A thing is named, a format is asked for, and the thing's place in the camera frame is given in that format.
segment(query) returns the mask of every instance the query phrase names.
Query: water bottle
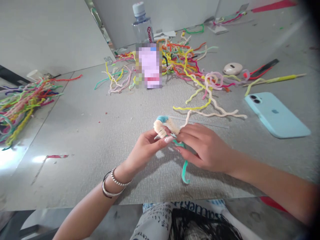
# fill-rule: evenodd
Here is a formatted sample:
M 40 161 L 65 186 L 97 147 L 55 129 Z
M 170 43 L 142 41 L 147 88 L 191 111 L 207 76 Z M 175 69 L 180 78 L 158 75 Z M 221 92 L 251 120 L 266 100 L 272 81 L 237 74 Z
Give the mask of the water bottle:
M 138 2 L 132 5 L 133 13 L 136 22 L 132 24 L 134 34 L 136 35 L 138 43 L 153 43 L 153 31 L 151 26 L 151 19 L 146 17 L 144 3 Z

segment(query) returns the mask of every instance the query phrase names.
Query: bottle cap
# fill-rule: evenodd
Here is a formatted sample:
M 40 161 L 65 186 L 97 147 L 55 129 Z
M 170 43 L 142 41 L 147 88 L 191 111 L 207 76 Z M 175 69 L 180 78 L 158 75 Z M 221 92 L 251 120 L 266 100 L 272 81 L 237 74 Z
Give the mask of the bottle cap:
M 144 3 L 138 2 L 132 5 L 133 13 L 135 17 L 140 17 L 144 14 L 146 14 L 146 11 L 144 9 Z

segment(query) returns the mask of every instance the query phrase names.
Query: ruler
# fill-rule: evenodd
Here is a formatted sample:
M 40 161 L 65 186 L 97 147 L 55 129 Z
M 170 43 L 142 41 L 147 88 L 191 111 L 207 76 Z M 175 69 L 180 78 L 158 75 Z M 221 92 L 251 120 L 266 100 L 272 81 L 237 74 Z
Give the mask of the ruler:
M 169 117 L 173 118 L 173 119 L 181 120 L 181 121 L 184 121 L 184 122 L 186 121 L 185 118 L 179 118 L 179 117 L 173 117 L 173 116 L 169 116 Z M 209 126 L 213 126 L 213 127 L 221 127 L 221 128 L 229 129 L 229 126 L 225 126 L 225 125 L 221 125 L 221 124 L 215 124 L 215 123 L 211 123 L 211 122 L 203 122 L 203 121 L 191 120 L 191 119 L 189 119 L 189 122 L 195 122 L 195 123 L 200 123 L 200 124 L 209 125 Z

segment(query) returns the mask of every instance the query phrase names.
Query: graphic t-shirt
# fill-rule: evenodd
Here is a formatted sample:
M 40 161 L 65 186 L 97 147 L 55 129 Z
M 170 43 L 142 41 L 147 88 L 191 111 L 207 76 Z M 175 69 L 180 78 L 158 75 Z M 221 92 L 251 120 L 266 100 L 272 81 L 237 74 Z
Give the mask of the graphic t-shirt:
M 259 236 L 230 214 L 222 199 L 144 204 L 143 214 L 130 240 L 168 239 L 172 224 L 172 211 L 179 208 L 188 209 L 208 219 L 227 219 L 238 229 L 244 240 L 261 240 Z M 197 224 L 191 221 L 185 239 L 197 240 L 205 239 L 205 237 Z

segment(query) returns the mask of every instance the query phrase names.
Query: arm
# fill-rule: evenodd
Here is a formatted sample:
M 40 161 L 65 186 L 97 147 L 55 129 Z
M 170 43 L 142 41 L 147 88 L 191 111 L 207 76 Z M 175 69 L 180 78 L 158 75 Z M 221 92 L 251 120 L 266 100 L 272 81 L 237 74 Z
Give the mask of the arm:
M 170 136 L 169 129 L 165 128 L 165 130 Z M 127 160 L 115 169 L 114 177 L 116 180 L 121 183 L 130 182 L 138 172 L 146 167 L 158 150 L 166 147 L 173 140 L 173 137 L 154 140 L 156 136 L 157 133 L 153 129 L 140 135 Z M 110 175 L 105 180 L 104 186 L 108 192 L 114 194 L 123 190 L 123 187 L 117 185 Z M 99 183 L 74 207 L 53 239 L 84 239 L 89 237 L 117 198 L 118 196 L 106 197 L 102 191 L 102 182 Z
M 305 224 L 317 210 L 318 187 L 297 176 L 255 161 L 231 149 L 214 131 L 200 124 L 188 124 L 177 137 L 198 155 L 177 147 L 181 155 L 197 167 L 223 172 L 259 188 Z
M 229 175 L 252 184 L 283 206 L 295 218 L 304 224 L 311 224 L 317 210 L 318 187 L 290 173 L 252 160 L 237 152 L 239 160 Z

